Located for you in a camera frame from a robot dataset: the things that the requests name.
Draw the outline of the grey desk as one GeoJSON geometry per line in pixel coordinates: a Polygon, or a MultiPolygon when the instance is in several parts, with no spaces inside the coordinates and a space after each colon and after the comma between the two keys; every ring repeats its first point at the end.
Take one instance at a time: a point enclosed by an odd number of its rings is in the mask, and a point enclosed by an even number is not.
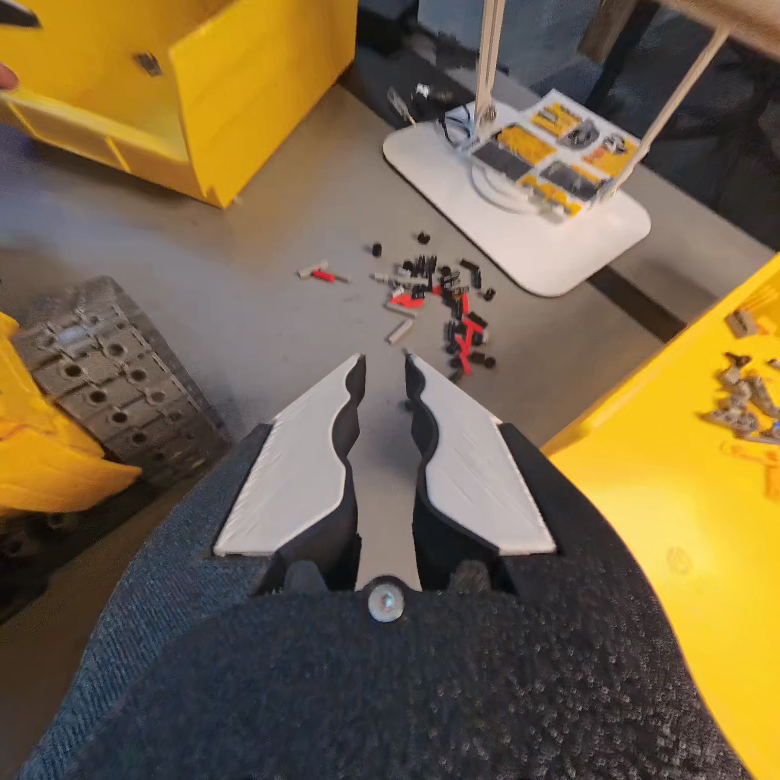
{"type": "MultiPolygon", "coordinates": [[[[379,161],[378,120],[337,91],[218,230],[130,230],[105,200],[47,223],[162,317],[217,407],[248,429],[351,353],[366,354],[350,457],[361,522],[414,543],[420,454],[405,357],[379,346],[367,282],[317,293],[305,261],[428,227],[433,210],[379,161]]],[[[504,424],[558,546],[476,563],[445,590],[379,576],[347,591],[260,591],[264,559],[207,551],[270,425],[259,425],[153,532],[107,603],[20,778],[754,778],[693,680],[658,595],[588,496],[526,437],[584,407],[632,336],[597,340],[593,293],[534,303],[502,281],[484,304],[497,374],[458,385],[504,424]]]]}

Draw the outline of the white monitor stand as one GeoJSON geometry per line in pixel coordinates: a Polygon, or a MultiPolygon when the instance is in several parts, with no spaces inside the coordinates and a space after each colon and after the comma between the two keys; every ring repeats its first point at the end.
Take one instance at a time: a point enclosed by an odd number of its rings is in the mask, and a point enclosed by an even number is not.
{"type": "Polygon", "coordinates": [[[559,297],[647,237],[650,216],[621,192],[639,162],[701,77],[722,45],[727,27],[713,30],[672,92],[624,170],[601,190],[590,210],[563,222],[539,214],[515,214],[486,200],[473,185],[470,155],[519,110],[493,97],[505,2],[483,4],[475,100],[425,122],[391,133],[385,160],[520,287],[559,297]]]}

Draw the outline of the pile of small building pieces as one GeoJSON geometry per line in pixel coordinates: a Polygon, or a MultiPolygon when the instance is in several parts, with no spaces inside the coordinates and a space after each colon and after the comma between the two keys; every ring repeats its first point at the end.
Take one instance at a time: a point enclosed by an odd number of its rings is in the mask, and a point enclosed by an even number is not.
{"type": "Polygon", "coordinates": [[[385,338],[388,346],[401,345],[427,302],[436,299],[448,312],[442,337],[449,356],[448,379],[458,383],[473,374],[474,366],[495,369],[497,358],[486,350],[489,324],[472,307],[472,299],[490,303],[496,295],[494,287],[483,287],[480,265],[462,258],[453,267],[440,264],[435,254],[422,253],[395,263],[390,271],[371,271],[368,277],[383,286],[383,307],[399,318],[385,338]]]}

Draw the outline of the heap of grey blue pieces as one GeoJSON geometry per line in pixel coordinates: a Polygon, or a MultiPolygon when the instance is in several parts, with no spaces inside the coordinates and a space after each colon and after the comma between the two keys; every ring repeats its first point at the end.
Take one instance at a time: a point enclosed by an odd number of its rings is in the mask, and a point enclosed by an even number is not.
{"type": "Polygon", "coordinates": [[[724,351],[714,373],[714,407],[700,419],[726,434],[724,457],[749,463],[763,473],[765,495],[778,502],[779,402],[778,323],[767,314],[738,307],[725,318],[729,335],[747,342],[724,351]]]}

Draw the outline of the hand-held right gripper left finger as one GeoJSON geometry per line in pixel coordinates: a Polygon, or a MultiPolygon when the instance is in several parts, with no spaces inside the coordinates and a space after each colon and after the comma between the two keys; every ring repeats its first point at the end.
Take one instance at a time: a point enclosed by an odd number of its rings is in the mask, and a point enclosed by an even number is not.
{"type": "Polygon", "coordinates": [[[355,590],[362,540],[349,454],[365,389],[356,353],[271,420],[213,546],[219,558],[267,561],[260,591],[278,590],[303,562],[328,590],[355,590]]]}

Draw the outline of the yellow building-block toy vehicle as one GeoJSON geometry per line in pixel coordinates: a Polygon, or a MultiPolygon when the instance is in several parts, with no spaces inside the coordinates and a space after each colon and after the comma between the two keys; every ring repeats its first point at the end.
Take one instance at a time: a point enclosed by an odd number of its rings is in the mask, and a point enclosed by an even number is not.
{"type": "Polygon", "coordinates": [[[152,505],[161,489],[104,450],[44,398],[1,314],[1,620],[19,614],[53,575],[152,505]]]}

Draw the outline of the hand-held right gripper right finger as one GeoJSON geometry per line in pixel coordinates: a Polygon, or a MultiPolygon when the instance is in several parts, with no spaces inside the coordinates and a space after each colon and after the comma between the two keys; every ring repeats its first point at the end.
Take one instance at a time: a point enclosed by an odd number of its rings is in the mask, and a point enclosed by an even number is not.
{"type": "Polygon", "coordinates": [[[412,532],[421,588],[447,589],[463,563],[492,585],[504,559],[555,555],[503,422],[413,353],[405,388],[420,454],[412,532]]]}

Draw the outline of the grey toy track belt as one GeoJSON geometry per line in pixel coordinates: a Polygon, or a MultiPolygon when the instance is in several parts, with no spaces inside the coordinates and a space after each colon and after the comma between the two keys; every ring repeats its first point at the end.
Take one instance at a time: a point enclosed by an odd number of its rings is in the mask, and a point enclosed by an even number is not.
{"type": "Polygon", "coordinates": [[[229,448],[214,406],[111,277],[40,299],[11,342],[44,396],[148,483],[171,486],[229,448]]]}

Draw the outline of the yellow black sticker sheet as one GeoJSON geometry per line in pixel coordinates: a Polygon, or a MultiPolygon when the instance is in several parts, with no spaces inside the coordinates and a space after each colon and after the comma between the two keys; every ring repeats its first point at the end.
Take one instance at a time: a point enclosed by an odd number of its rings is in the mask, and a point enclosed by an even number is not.
{"type": "Polygon", "coordinates": [[[483,200],[563,222],[590,210],[639,141],[558,91],[499,127],[470,155],[483,200]]]}

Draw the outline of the yellow plastic storage bin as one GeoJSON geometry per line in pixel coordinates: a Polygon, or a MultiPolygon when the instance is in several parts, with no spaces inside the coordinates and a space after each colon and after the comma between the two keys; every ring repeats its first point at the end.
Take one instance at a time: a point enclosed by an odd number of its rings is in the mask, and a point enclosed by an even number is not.
{"type": "Polygon", "coordinates": [[[357,1],[19,3],[41,27],[1,25],[2,123],[222,209],[355,56],[357,1]]]}
{"type": "Polygon", "coordinates": [[[655,589],[693,680],[754,778],[779,769],[778,418],[709,420],[730,356],[778,404],[778,256],[554,436],[543,452],[655,589]]]}

